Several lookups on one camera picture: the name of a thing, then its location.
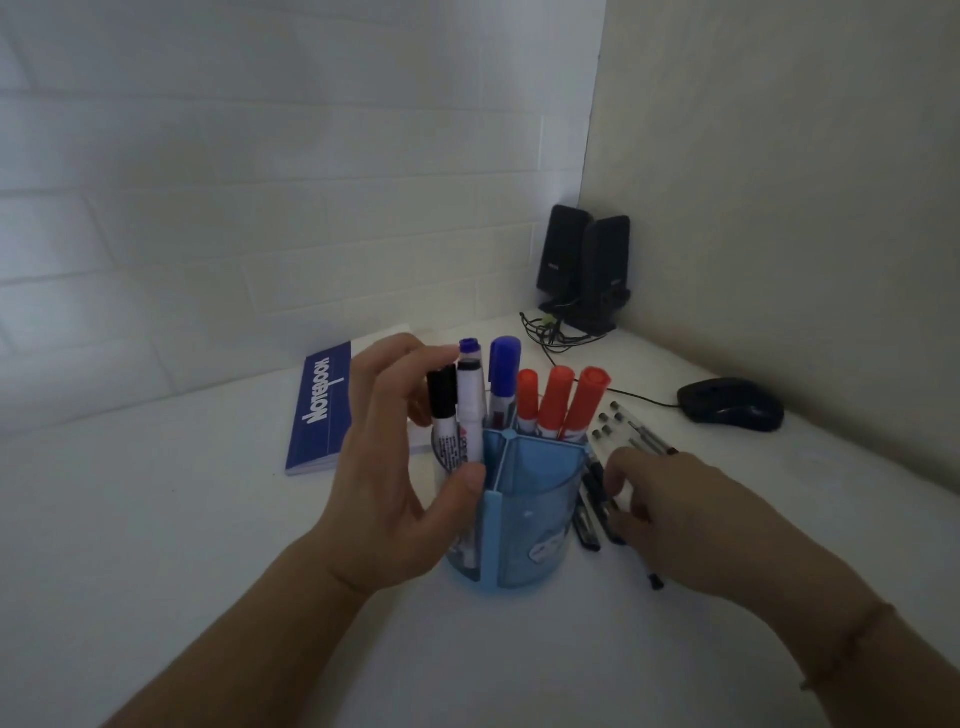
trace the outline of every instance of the notebook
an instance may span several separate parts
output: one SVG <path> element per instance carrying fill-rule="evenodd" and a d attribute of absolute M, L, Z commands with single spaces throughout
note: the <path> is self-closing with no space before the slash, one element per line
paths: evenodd
<path fill-rule="evenodd" d="M 290 433 L 286 473 L 332 470 L 350 427 L 350 360 L 376 341 L 410 332 L 406 324 L 307 356 L 303 362 L 297 414 Z M 430 451 L 430 429 L 407 421 L 411 454 Z"/>

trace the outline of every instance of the red marker cap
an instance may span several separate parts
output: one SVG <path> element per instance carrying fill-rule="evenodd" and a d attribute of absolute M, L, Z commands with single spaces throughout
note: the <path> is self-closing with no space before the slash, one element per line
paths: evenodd
<path fill-rule="evenodd" d="M 576 375 L 569 367 L 554 367 L 546 383 L 546 392 L 540 403 L 537 425 L 545 430 L 560 430 L 566 417 L 566 401 L 570 399 Z"/>
<path fill-rule="evenodd" d="M 590 426 L 610 382 L 610 375 L 599 367 L 587 367 L 580 373 L 580 384 L 566 416 L 564 432 L 581 432 Z"/>
<path fill-rule="evenodd" d="M 516 375 L 516 415 L 521 420 L 535 420 L 540 409 L 540 378 L 532 369 Z"/>

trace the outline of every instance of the speaker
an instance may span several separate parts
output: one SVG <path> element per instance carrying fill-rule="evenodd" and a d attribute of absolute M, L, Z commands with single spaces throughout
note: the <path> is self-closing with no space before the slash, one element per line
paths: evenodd
<path fill-rule="evenodd" d="M 630 218 L 626 215 L 590 223 L 584 233 L 579 300 L 564 320 L 593 336 L 616 328 L 613 313 L 630 300 Z"/>
<path fill-rule="evenodd" d="M 550 212 L 537 276 L 538 289 L 553 299 L 540 307 L 544 311 L 580 296 L 584 234 L 592 221 L 589 212 L 575 207 L 555 205 Z"/>

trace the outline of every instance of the sticker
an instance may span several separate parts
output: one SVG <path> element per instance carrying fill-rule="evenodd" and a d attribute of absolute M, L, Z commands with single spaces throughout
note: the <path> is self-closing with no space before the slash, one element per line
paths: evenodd
<path fill-rule="evenodd" d="M 530 560 L 534 564 L 540 565 L 556 554 L 560 547 L 564 545 L 567 530 L 569 530 L 569 527 L 564 528 L 560 533 L 553 533 L 552 531 L 544 533 L 543 536 L 546 538 L 541 537 L 542 540 L 530 549 Z"/>

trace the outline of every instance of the white desk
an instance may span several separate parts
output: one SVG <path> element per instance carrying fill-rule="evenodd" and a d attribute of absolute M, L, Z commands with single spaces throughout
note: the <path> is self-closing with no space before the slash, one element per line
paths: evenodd
<path fill-rule="evenodd" d="M 444 339 L 503 334 L 520 336 L 524 365 L 546 375 L 516 317 Z M 558 358 L 604 366 L 613 386 L 654 398 L 708 376 L 622 332 Z M 6 725 L 105 719 L 318 518 L 331 476 L 282 470 L 299 377 L 234 382 L 0 447 Z M 960 663 L 960 499 L 797 417 L 765 435 L 629 406 L 850 561 Z M 429 458 L 411 467 L 429 497 Z M 532 592 L 479 594 L 441 564 L 380 595 L 304 724 L 822 724 L 800 679 L 746 613 L 675 584 L 651 592 L 626 548 L 571 544 Z"/>

